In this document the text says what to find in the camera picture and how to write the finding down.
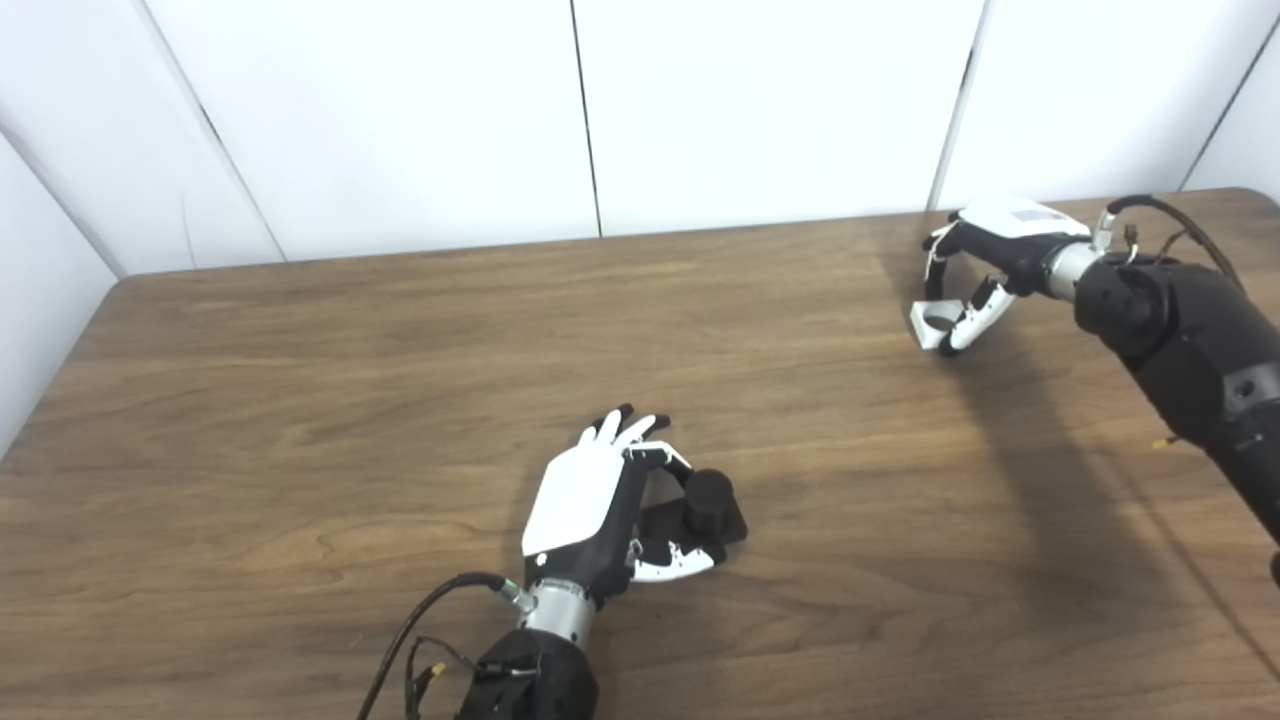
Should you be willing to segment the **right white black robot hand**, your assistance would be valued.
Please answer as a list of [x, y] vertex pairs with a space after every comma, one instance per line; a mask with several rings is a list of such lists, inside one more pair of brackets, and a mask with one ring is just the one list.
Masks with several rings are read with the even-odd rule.
[[[916, 342], [945, 357], [969, 348], [1014, 304], [1041, 293], [1073, 301], [1084, 270], [1103, 256], [1089, 227], [1025, 199], [980, 199], [954, 211], [922, 242], [924, 297], [910, 310]], [[965, 254], [992, 266], [965, 301], [945, 299], [948, 260]]]

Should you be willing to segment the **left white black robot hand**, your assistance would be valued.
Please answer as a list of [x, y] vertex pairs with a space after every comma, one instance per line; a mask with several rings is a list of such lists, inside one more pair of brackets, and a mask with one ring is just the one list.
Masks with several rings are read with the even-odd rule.
[[669, 416], [632, 414], [631, 404], [611, 410], [547, 465], [521, 539], [527, 588], [570, 583], [603, 609], [635, 582], [675, 582], [727, 561], [722, 544], [637, 533], [652, 473], [687, 480], [694, 468], [671, 443], [652, 438]]

